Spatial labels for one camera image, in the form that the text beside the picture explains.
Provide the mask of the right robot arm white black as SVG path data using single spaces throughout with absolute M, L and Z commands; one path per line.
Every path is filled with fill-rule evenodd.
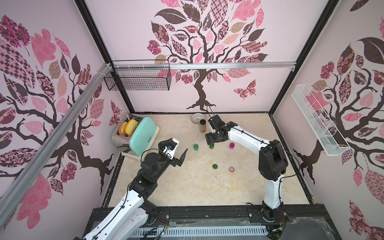
M 289 165 L 285 150 L 278 140 L 257 137 L 234 122 L 225 123 L 218 115 L 208 120 L 211 132 L 206 134 L 208 145 L 225 141 L 236 142 L 259 157 L 258 168 L 265 179 L 265 197 L 262 202 L 262 216 L 267 222 L 274 222 L 283 210 L 282 180 Z

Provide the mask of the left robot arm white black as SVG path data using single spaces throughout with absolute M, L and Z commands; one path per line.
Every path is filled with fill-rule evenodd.
M 159 142 L 158 148 L 147 150 L 141 158 L 141 168 L 127 192 L 111 212 L 83 240 L 127 240 L 149 218 L 156 218 L 156 206 L 148 202 L 158 186 L 158 180 L 169 166 L 182 166 L 187 150 L 177 158 L 177 139 Z

